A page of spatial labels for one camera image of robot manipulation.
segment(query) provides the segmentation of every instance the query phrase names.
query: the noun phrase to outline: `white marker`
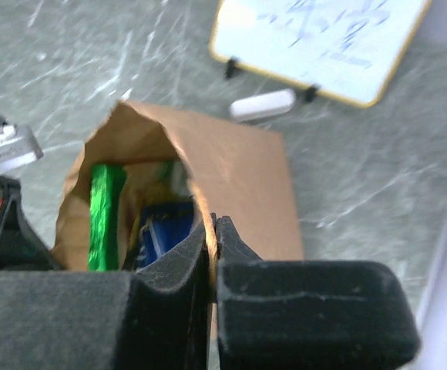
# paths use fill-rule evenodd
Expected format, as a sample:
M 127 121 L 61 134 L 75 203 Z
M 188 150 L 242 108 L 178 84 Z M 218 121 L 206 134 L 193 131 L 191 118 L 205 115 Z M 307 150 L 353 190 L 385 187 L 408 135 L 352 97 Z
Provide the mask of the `white marker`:
M 230 116 L 237 122 L 283 114 L 292 109 L 295 92 L 283 89 L 267 94 L 236 100 L 230 104 Z

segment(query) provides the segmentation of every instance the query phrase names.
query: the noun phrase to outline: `paper bag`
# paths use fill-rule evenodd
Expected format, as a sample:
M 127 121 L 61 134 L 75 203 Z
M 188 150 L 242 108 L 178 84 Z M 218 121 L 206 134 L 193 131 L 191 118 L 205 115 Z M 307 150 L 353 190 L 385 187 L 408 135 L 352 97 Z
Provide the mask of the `paper bag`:
M 92 165 L 178 157 L 205 196 L 209 211 L 230 216 L 258 255 L 267 260 L 303 258 L 280 134 L 131 101 L 117 104 L 86 141 L 66 177 L 54 257 L 68 270 L 87 270 Z

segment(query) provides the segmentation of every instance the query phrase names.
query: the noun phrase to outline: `whiteboard stand foot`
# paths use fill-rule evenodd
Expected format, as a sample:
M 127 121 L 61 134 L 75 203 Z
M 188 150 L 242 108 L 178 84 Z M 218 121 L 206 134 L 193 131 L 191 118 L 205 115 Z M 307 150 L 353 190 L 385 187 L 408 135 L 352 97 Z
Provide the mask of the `whiteboard stand foot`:
M 227 62 L 227 68 L 225 69 L 225 79 L 231 79 L 237 71 L 237 59 L 230 58 Z
M 306 90 L 304 90 L 304 103 L 311 103 L 318 95 L 318 90 L 318 85 L 311 85 Z

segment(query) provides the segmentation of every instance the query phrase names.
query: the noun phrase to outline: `small whiteboard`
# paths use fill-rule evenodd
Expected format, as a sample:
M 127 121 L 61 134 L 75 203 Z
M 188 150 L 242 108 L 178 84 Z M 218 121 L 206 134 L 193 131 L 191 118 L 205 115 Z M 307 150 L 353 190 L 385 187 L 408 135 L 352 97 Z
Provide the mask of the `small whiteboard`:
M 376 104 L 430 0 L 220 0 L 221 62 L 357 106 Z

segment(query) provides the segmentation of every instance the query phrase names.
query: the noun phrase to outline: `marble surface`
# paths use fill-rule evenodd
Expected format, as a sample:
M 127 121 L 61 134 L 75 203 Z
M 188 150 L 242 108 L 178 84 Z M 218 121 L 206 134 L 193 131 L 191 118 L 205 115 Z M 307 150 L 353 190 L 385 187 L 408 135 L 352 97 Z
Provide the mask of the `marble surface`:
M 48 244 L 63 177 L 116 99 L 227 118 L 235 99 L 283 87 L 245 72 L 223 79 L 207 51 L 216 8 L 0 0 L 0 110 L 44 149 L 13 174 Z M 370 109 L 318 98 L 252 124 L 284 135 L 307 257 L 385 263 L 416 309 L 447 212 L 447 49 L 415 42 Z

